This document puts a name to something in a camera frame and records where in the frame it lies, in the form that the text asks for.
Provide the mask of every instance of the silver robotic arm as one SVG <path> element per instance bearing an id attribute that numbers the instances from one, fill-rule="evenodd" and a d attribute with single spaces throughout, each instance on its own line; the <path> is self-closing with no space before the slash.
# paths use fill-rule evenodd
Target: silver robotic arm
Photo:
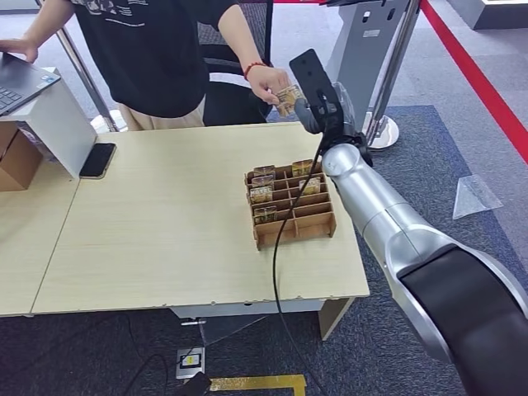
<path id="1" fill-rule="evenodd" d="M 299 120 L 323 132 L 323 170 L 425 350 L 454 364 L 470 395 L 528 394 L 526 291 L 500 262 L 427 223 L 373 170 L 315 52 L 290 66 L 307 98 L 296 103 Z"/>

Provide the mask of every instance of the metal pole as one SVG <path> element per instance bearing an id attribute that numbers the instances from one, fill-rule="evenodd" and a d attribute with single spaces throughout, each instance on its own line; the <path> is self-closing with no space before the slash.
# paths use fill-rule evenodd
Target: metal pole
<path id="1" fill-rule="evenodd" d="M 35 0 L 40 7 L 42 7 L 44 3 L 43 0 Z M 75 47 L 75 45 L 72 40 L 72 37 L 66 31 L 66 28 L 62 28 L 57 32 L 57 36 L 63 45 L 63 48 L 68 54 L 69 60 L 75 67 L 77 74 L 79 75 L 81 81 L 84 85 L 87 94 L 90 95 L 92 101 L 95 104 L 95 107 L 99 111 L 99 114 L 103 117 L 103 121 L 111 132 L 119 132 L 119 129 L 116 126 L 115 122 L 110 115 L 110 111 L 103 100 L 101 93 L 95 85 L 95 82 L 91 77 L 90 72 L 87 71 L 86 64 L 81 58 L 79 51 Z"/>
<path id="2" fill-rule="evenodd" d="M 404 21 L 398 33 L 394 49 L 392 51 L 387 70 L 383 76 L 379 94 L 373 108 L 373 116 L 366 131 L 367 142 L 369 146 L 371 146 L 378 133 L 387 124 L 387 117 L 385 116 L 385 111 L 387 109 L 388 100 L 394 87 L 401 61 L 405 56 L 405 51 L 409 45 L 416 20 L 418 20 L 420 1 L 410 0 L 407 13 L 404 15 Z"/>

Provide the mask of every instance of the laptop keyboard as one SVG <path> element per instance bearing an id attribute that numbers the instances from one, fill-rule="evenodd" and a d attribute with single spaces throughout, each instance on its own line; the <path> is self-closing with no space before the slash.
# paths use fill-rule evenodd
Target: laptop keyboard
<path id="1" fill-rule="evenodd" d="M 22 97 L 16 92 L 10 91 L 4 87 L 0 87 L 0 110 L 11 105 L 15 101 L 22 99 Z"/>

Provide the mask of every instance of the light wood tabletop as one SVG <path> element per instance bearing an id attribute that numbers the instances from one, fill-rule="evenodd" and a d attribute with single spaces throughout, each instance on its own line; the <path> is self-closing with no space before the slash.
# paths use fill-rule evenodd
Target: light wood tabletop
<path id="1" fill-rule="evenodd" d="M 78 185 L 42 163 L 26 191 L 0 192 L 0 314 L 29 314 Z"/>
<path id="2" fill-rule="evenodd" d="M 274 300 L 272 249 L 256 249 L 244 175 L 312 158 L 320 139 L 296 123 L 100 136 L 115 157 L 105 178 L 81 181 L 32 313 Z M 281 245 L 281 299 L 369 293 L 329 188 L 336 232 Z"/>

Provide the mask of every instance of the person's hand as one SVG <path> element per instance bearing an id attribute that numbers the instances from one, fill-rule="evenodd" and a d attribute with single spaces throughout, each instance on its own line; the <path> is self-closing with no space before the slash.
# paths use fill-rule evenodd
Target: person's hand
<path id="1" fill-rule="evenodd" d="M 29 39 L 0 40 L 0 52 L 22 54 L 27 62 L 33 63 L 38 56 L 38 47 Z"/>
<path id="2" fill-rule="evenodd" d="M 259 65 L 252 67 L 247 75 L 247 80 L 255 95 L 268 104 L 276 106 L 279 104 L 279 100 L 274 94 L 291 85 L 284 70 Z"/>

